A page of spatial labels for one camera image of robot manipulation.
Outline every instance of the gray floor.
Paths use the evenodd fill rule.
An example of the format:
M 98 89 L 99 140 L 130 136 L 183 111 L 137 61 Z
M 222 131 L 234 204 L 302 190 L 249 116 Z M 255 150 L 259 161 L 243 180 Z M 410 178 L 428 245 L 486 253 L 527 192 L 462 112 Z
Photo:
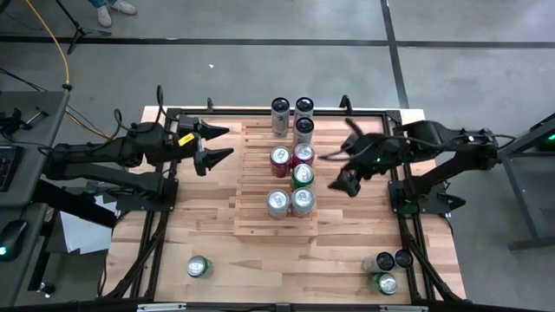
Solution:
M 130 0 L 137 17 L 114 14 L 115 36 L 249 39 L 386 39 L 379 0 Z M 35 0 L 57 36 L 72 35 L 59 9 Z M 98 27 L 84 1 L 65 1 L 85 27 Z M 555 41 L 550 0 L 390 0 L 397 40 Z M 23 2 L 0 16 L 0 34 L 46 36 Z M 48 89 L 63 83 L 53 44 L 0 43 L 0 67 Z M 448 127 L 489 127 L 517 134 L 553 113 L 555 49 L 399 49 L 411 108 Z M 105 132 L 112 111 L 126 122 L 155 103 L 268 105 L 276 96 L 307 95 L 334 107 L 349 94 L 357 107 L 399 107 L 391 61 L 381 47 L 81 45 L 69 57 L 71 105 Z M 24 85 L 0 77 L 0 89 Z M 97 140 L 64 121 L 57 141 Z M 438 160 L 444 161 L 447 155 Z M 555 248 L 510 253 L 529 237 L 502 168 L 466 172 L 450 192 L 467 205 L 454 213 L 454 241 L 469 299 L 554 310 Z M 102 254 L 60 257 L 49 276 L 59 291 L 48 301 L 22 293 L 18 303 L 94 296 Z

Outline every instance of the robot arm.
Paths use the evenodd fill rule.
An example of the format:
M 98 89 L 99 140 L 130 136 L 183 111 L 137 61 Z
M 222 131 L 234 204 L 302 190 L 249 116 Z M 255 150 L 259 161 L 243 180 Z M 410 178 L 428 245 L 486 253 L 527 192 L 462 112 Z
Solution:
M 162 113 L 161 87 L 158 89 L 160 113 Z M 222 159 L 233 153 L 232 148 L 209 150 L 203 148 L 202 139 L 211 140 L 229 132 L 226 127 L 207 125 L 198 118 L 180 114 L 178 133 L 169 132 L 155 122 L 133 124 L 126 128 L 125 136 L 102 144 L 58 144 L 50 151 L 43 173 L 48 179 L 93 179 L 130 187 L 146 195 L 158 196 L 164 192 L 166 181 L 159 172 L 133 174 L 95 163 L 114 162 L 124 167 L 136 167 L 142 163 L 157 166 L 167 161 L 193 158 L 196 173 L 206 175 Z
M 456 152 L 455 161 L 438 166 L 421 176 L 417 187 L 408 187 L 408 198 L 413 198 L 431 189 L 445 179 L 473 169 L 488 170 L 497 160 L 498 144 L 491 131 L 482 129 L 468 131 L 453 130 L 436 121 L 422 120 L 394 129 L 393 136 L 382 133 L 362 134 L 362 130 L 350 119 L 347 124 L 353 133 L 341 146 L 341 152 L 349 155 L 348 163 L 342 167 L 337 179 L 329 188 L 347 192 L 354 197 L 360 191 L 360 181 L 371 179 L 375 174 L 384 174 L 403 163 L 414 163 L 434 159 L 443 152 Z M 320 157 L 332 159 L 329 155 Z M 406 180 L 407 185 L 414 185 Z

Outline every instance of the white sneaker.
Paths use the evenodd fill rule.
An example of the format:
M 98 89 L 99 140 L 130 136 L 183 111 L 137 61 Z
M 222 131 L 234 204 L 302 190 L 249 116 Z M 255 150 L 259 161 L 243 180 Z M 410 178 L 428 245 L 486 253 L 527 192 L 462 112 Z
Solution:
M 110 7 L 114 10 L 118 10 L 123 14 L 137 15 L 137 9 L 133 5 L 123 0 L 118 0 L 114 4 L 110 4 Z
M 110 16 L 110 13 L 108 13 L 108 8 L 106 8 L 106 5 L 101 6 L 97 10 L 98 10 L 98 23 L 100 23 L 101 26 L 104 28 L 112 27 L 112 17 Z

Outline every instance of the can top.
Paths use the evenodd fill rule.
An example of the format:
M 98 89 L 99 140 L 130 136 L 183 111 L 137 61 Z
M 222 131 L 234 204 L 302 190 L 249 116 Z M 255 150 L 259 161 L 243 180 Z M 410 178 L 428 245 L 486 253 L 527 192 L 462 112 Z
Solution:
M 308 160 L 314 157 L 314 148 L 308 143 L 301 143 L 295 147 L 295 156 L 300 160 Z
M 375 262 L 378 264 L 381 270 L 391 270 L 395 266 L 395 260 L 390 253 L 384 251 L 380 252 L 375 258 Z
M 289 109 L 289 101 L 285 98 L 276 98 L 271 102 L 271 109 L 278 113 L 283 113 Z
M 297 100 L 297 103 L 295 103 L 295 109 L 298 109 L 304 113 L 311 111 L 313 108 L 314 102 L 307 97 L 302 97 Z
M 189 264 L 187 265 L 187 273 L 190 276 L 200 276 L 206 270 L 205 259 L 201 256 L 195 256 L 189 259 Z
M 283 209 L 289 205 L 289 196 L 282 190 L 273 190 L 268 194 L 268 206 L 273 209 Z
M 395 261 L 397 265 L 406 269 L 413 264 L 413 255 L 408 250 L 398 250 L 395 253 Z
M 293 173 L 295 175 L 295 179 L 297 179 L 297 181 L 302 182 L 302 183 L 306 183 L 312 180 L 312 178 L 314 177 L 314 173 L 312 172 L 312 168 L 310 168 L 310 166 L 306 165 L 306 164 L 301 164 L 295 167 L 295 172 Z
M 295 205 L 310 207 L 314 204 L 314 193 L 308 188 L 302 187 L 293 192 Z
M 289 149 L 285 146 L 277 146 L 271 150 L 271 160 L 277 164 L 284 164 L 291 158 Z
M 378 280 L 378 286 L 384 293 L 393 295 L 397 291 L 395 276 L 389 273 L 383 273 Z
M 300 133 L 311 133 L 314 130 L 314 121 L 308 117 L 301 117 L 297 120 L 295 128 Z

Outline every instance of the aluminum can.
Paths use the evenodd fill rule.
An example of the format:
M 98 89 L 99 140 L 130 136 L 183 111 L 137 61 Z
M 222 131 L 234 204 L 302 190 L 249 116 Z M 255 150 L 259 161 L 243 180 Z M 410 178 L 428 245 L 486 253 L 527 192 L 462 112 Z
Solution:
M 295 122 L 297 122 L 297 120 L 301 117 L 312 118 L 313 114 L 314 101 L 307 97 L 302 97 L 297 100 L 297 102 L 295 103 Z
M 395 267 L 395 260 L 390 253 L 384 251 L 377 256 L 365 257 L 362 260 L 362 270 L 366 273 L 389 272 Z
M 314 181 L 314 170 L 306 164 L 296 166 L 291 174 L 291 190 L 295 191 L 297 188 L 310 187 Z
M 309 144 L 314 132 L 314 121 L 308 117 L 299 118 L 293 127 L 293 146 L 301 143 Z
M 408 250 L 398 250 L 395 252 L 395 264 L 401 269 L 407 269 L 413 265 L 413 255 Z
M 285 146 L 277 146 L 270 153 L 271 172 L 278 178 L 283 178 L 291 168 L 291 152 Z
M 291 206 L 293 207 L 293 215 L 295 217 L 308 217 L 316 203 L 314 193 L 305 187 L 296 189 L 291 196 Z
M 214 269 L 212 266 L 212 262 L 206 257 L 194 256 L 189 259 L 189 263 L 187 265 L 187 274 L 190 277 L 208 278 L 213 273 L 213 271 Z
M 289 131 L 289 101 L 277 98 L 271 102 L 271 130 L 275 136 L 283 138 Z
M 307 143 L 301 143 L 295 146 L 295 152 L 293 153 L 292 168 L 300 164 L 306 164 L 312 166 L 314 162 L 314 147 Z
M 289 195 L 283 190 L 273 190 L 268 194 L 266 205 L 271 218 L 282 219 L 287 217 L 289 209 Z
M 370 274 L 368 285 L 370 289 L 385 296 L 391 296 L 397 291 L 397 280 L 391 273 Z

